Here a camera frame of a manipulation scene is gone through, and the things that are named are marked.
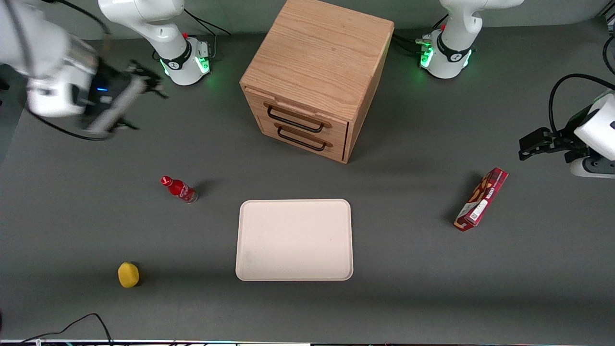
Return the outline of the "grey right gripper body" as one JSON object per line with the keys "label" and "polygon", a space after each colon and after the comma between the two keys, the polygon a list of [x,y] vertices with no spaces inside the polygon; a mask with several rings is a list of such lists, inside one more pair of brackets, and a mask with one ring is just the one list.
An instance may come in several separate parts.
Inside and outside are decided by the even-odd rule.
{"label": "grey right gripper body", "polygon": [[107,134],[144,87],[144,83],[133,76],[95,76],[88,93],[89,103],[78,117],[79,127],[93,136]]}

